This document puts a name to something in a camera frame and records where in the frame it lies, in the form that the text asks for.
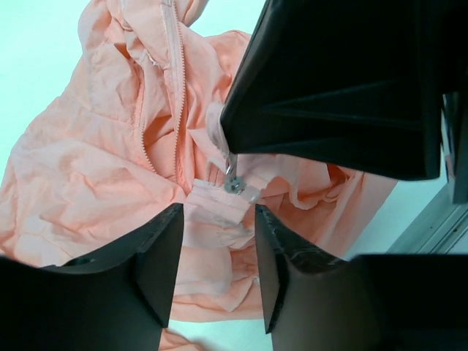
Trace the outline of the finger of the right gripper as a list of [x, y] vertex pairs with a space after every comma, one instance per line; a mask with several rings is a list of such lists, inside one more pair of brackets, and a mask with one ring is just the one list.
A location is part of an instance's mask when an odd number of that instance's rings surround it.
[[235, 154], [286, 154], [397, 180], [439, 176], [439, 117], [408, 80], [276, 102], [247, 94], [221, 122]]
[[267, 1], [227, 113], [438, 113], [465, 1]]

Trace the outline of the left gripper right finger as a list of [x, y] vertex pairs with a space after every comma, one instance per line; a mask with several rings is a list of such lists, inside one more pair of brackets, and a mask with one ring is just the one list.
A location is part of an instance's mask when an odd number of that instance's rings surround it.
[[275, 350], [465, 350], [467, 257], [329, 254], [257, 205], [265, 331]]

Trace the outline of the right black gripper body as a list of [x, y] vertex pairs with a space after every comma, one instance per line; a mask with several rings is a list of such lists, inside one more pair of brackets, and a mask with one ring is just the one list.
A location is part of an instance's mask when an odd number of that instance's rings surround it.
[[453, 204], [467, 203], [467, 92], [443, 96], [442, 150]]

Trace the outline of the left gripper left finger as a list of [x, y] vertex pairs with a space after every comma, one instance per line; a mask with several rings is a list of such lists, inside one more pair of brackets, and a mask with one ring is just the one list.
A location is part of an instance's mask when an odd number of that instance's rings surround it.
[[62, 266], [1, 259], [3, 350], [157, 350], [173, 301], [184, 208]]

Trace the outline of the salmon pink jacket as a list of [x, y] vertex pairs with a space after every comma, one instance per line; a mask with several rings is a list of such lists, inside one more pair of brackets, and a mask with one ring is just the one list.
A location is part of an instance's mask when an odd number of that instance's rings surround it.
[[169, 321], [220, 322], [261, 350], [255, 208], [342, 256], [396, 182], [281, 154], [231, 152], [221, 122], [251, 35], [203, 36], [204, 1], [91, 1], [63, 93], [26, 128], [1, 183], [1, 259], [62, 266], [184, 208]]

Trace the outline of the front aluminium rail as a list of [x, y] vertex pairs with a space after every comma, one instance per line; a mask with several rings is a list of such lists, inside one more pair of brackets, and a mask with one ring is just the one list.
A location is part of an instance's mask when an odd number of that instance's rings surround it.
[[467, 204], [452, 203], [449, 181], [390, 246], [393, 254], [466, 254]]

